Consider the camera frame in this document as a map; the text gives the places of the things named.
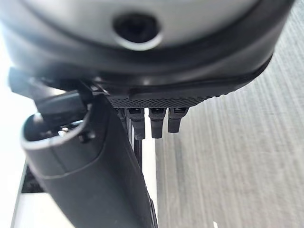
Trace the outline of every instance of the black plastic bracket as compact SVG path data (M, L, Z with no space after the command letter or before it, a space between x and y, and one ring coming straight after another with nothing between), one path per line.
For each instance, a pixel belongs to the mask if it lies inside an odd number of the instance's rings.
M187 114L189 108L169 108L168 132L178 133L181 119Z
M134 128L134 137L136 140L145 139L144 109L143 108L127 108L128 118L131 119Z
M152 138L154 139L162 138L162 125L165 115L166 115L166 108L149 108Z
M77 90L50 87L15 68L9 71L9 86L12 92L34 100L51 129L82 120L87 113L86 100Z

